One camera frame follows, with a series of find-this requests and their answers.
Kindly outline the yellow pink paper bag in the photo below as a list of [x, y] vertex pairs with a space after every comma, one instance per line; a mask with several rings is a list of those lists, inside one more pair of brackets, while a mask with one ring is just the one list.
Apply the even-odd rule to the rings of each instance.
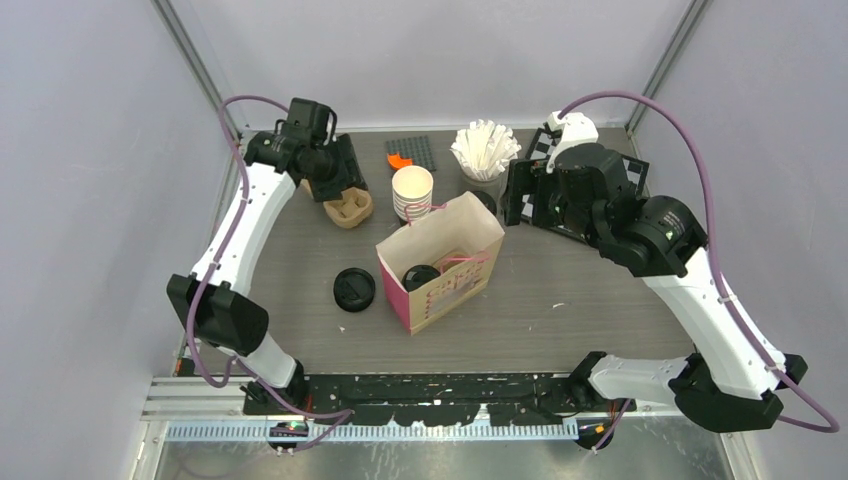
[[[505, 231], [496, 216], [466, 192], [399, 228], [376, 245], [384, 292], [414, 335], [482, 292], [493, 273]], [[432, 265], [441, 276], [407, 292], [412, 266]]]

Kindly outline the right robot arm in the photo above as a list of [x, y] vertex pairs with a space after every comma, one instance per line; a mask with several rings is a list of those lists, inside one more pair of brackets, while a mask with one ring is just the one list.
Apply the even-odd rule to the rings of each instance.
[[695, 346], [688, 356], [666, 360], [593, 351], [565, 380], [568, 398], [589, 411], [628, 398], [673, 405], [715, 433], [771, 428], [783, 410], [778, 391], [803, 378], [806, 361], [776, 349], [742, 308], [730, 306], [695, 215], [673, 197], [640, 194], [626, 164], [625, 155], [584, 143], [550, 163], [514, 161], [507, 173], [501, 200], [507, 225], [517, 224], [531, 203], [544, 226], [567, 227], [642, 280]]

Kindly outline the stack of paper cups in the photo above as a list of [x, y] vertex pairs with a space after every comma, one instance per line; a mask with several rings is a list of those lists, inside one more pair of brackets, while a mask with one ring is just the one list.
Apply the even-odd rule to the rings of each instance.
[[392, 177], [391, 188], [395, 213], [407, 223], [432, 210], [434, 179], [427, 169], [416, 165], [399, 169]]

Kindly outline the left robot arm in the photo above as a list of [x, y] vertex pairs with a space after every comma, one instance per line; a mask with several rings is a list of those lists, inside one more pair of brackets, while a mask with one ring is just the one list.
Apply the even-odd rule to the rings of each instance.
[[225, 387], [233, 365], [253, 377], [250, 393], [293, 414], [304, 405], [308, 382], [302, 363], [285, 353], [269, 332], [269, 314], [249, 297], [255, 267], [278, 215], [302, 182], [316, 202], [336, 201], [351, 188], [365, 189], [350, 137], [337, 135], [329, 106], [294, 98], [271, 132], [240, 147], [223, 130], [239, 185], [222, 224], [187, 275], [174, 274], [167, 296], [186, 332], [195, 370], [215, 388]]

